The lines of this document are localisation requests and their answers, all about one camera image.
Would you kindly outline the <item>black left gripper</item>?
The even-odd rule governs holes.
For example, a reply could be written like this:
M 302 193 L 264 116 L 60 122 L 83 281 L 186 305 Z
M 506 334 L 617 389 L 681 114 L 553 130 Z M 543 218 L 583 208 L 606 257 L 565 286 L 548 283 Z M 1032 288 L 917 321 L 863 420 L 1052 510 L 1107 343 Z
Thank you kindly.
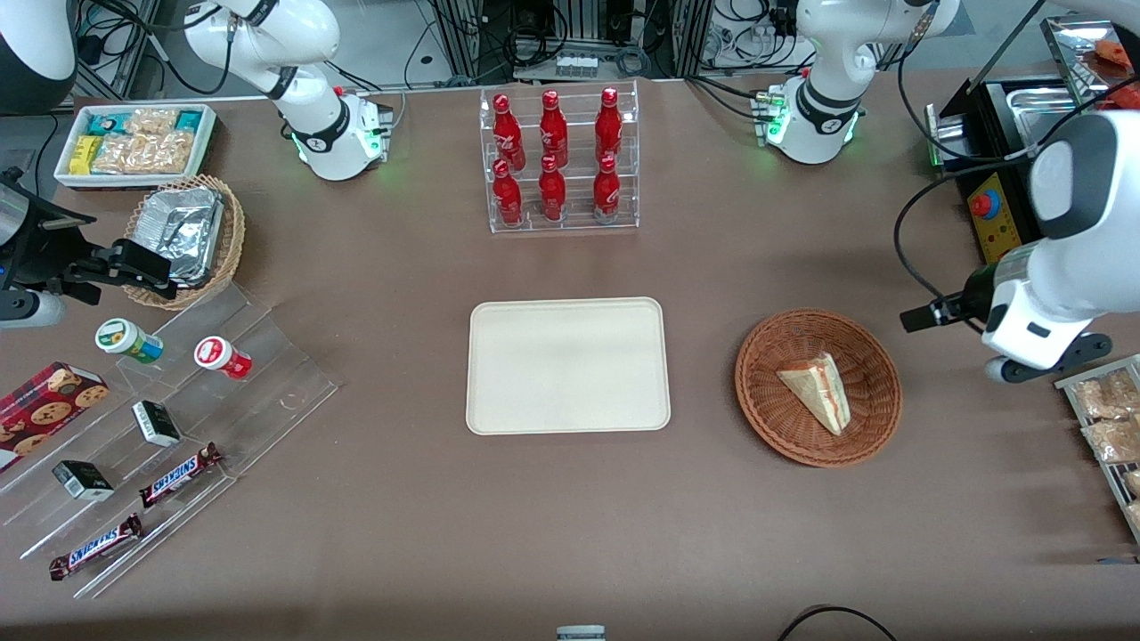
M 936 297 L 925 307 L 899 313 L 899 324 L 904 332 L 917 333 L 926 328 L 939 328 L 961 323 L 982 324 L 986 328 L 990 324 L 990 308 L 995 291 L 995 271 L 997 263 L 987 263 L 977 271 L 970 273 L 964 281 L 964 287 L 956 293 L 956 297 Z

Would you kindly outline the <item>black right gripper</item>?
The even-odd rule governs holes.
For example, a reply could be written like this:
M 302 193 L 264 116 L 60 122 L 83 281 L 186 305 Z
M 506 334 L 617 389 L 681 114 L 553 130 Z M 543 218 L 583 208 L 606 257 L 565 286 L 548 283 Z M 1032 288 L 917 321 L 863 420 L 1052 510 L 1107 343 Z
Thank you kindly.
M 114 240 L 109 261 L 101 245 L 88 242 L 80 227 L 96 224 L 93 216 L 57 206 L 21 187 L 21 171 L 3 171 L 3 289 L 52 289 L 82 305 L 100 305 L 97 284 L 147 289 L 163 299 L 172 297 L 171 263 L 164 255 L 135 240 Z

